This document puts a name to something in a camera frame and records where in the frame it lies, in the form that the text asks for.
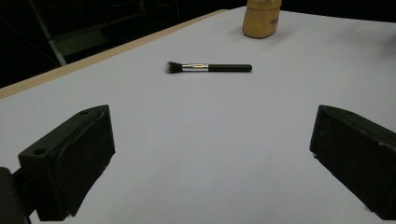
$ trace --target white surface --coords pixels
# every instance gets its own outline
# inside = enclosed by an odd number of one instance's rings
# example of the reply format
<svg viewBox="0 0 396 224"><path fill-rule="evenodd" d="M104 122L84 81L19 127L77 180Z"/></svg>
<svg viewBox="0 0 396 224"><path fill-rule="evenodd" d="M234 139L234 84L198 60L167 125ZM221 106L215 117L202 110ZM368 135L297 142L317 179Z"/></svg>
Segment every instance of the white surface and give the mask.
<svg viewBox="0 0 396 224"><path fill-rule="evenodd" d="M252 39L244 13L1 100L1 166L14 172L18 153L45 133L109 104L117 153L64 223L383 223L309 142L318 105L396 131L396 24L282 11L274 35ZM254 71L168 75L168 61Z"/></svg>

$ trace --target silver ferrule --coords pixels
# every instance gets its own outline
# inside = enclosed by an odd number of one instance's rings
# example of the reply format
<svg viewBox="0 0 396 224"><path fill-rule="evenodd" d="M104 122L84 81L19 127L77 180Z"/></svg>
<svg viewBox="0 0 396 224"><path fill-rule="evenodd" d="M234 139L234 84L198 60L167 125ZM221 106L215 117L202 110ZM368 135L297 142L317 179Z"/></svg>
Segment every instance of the silver ferrule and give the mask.
<svg viewBox="0 0 396 224"><path fill-rule="evenodd" d="M207 72L209 71L209 64L207 63L187 63L182 64L183 72Z"/></svg>

